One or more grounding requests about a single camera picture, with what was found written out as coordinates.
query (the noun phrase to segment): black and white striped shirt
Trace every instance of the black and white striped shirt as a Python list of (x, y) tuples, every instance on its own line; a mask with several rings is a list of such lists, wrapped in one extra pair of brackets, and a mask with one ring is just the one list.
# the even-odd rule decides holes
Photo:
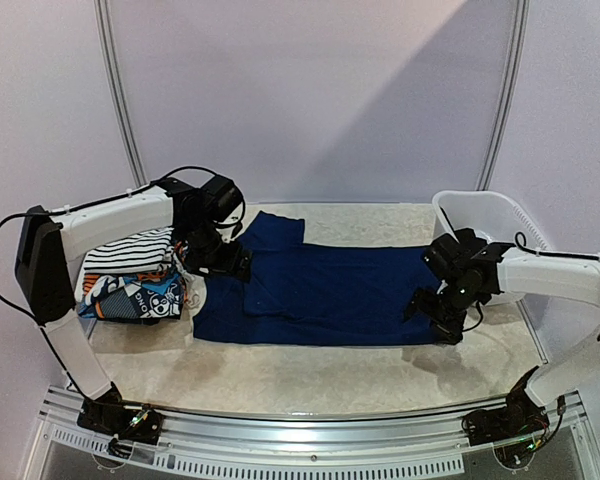
[(162, 272), (173, 261), (172, 228), (136, 233), (91, 250), (84, 258), (88, 273)]

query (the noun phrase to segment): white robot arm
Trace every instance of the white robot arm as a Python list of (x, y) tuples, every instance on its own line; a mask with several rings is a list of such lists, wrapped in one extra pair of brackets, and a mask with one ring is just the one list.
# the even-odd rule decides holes
[[(455, 234), (437, 238), (422, 256), (443, 287), (437, 292), (419, 289), (405, 310), (405, 320), (416, 311), (427, 314), (447, 343), (462, 339), (470, 305), (486, 304), (503, 292), (560, 297), (600, 308), (600, 255), (531, 250), (521, 234), (515, 244), (487, 243), (471, 229)], [(470, 442), (514, 437), (535, 420), (548, 424), (544, 407), (599, 373), (600, 326), (561, 358), (523, 376), (507, 396), (506, 407), (467, 415), (463, 426)]]
[[(251, 253), (225, 243), (220, 228), (244, 198), (233, 181), (215, 175), (202, 187), (163, 177), (135, 192), (78, 207), (47, 211), (37, 206), (26, 216), (16, 260), (16, 278), (35, 322), (67, 375), (84, 396), (78, 425), (106, 434), (155, 443), (162, 416), (148, 406), (122, 399), (100, 366), (79, 322), (75, 285), (67, 263), (88, 251), (134, 233), (172, 226), (186, 242), (183, 266), (204, 275), (249, 281)], [(137, 412), (142, 415), (136, 418)]]

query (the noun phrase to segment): beige mat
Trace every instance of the beige mat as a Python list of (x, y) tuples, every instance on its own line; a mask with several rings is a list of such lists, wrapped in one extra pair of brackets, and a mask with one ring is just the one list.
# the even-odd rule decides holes
[[(431, 241), (430, 205), (262, 205), (306, 219), (305, 241), (409, 246)], [(256, 414), (375, 414), (506, 393), (540, 363), (515, 305), (487, 307), (456, 346), (329, 348), (241, 346), (194, 340), (191, 321), (156, 326), (99, 322), (92, 345), (129, 400), (193, 410)], [(476, 313), (470, 310), (474, 322)]]

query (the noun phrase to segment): white wall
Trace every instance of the white wall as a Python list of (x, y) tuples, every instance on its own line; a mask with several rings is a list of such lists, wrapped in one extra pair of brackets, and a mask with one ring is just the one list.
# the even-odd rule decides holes
[(514, 0), (117, 0), (150, 177), (185, 163), (249, 201), (429, 201), (472, 189)]
[[(600, 0), (531, 2), (491, 189), (518, 200), (555, 248), (600, 251)], [(600, 310), (552, 301), (538, 322), (555, 355)], [(600, 443), (600, 379), (581, 388)]]
[[(93, 2), (0, 0), (0, 219), (127, 186)], [(18, 235), (0, 235), (0, 289), (22, 303)], [(33, 322), (0, 303), (0, 479), (21, 474), (44, 392), (60, 381)]]

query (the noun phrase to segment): laundry basket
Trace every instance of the laundry basket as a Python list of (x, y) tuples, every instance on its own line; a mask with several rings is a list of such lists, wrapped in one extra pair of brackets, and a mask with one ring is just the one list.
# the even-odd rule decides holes
[[(529, 215), (501, 193), (444, 190), (434, 195), (432, 203), (436, 212), (435, 238), (469, 227), (488, 242), (513, 242), (516, 232), (523, 232), (527, 246), (548, 249), (547, 241)], [(489, 305), (516, 302), (523, 297), (524, 294), (503, 293), (495, 295)]]

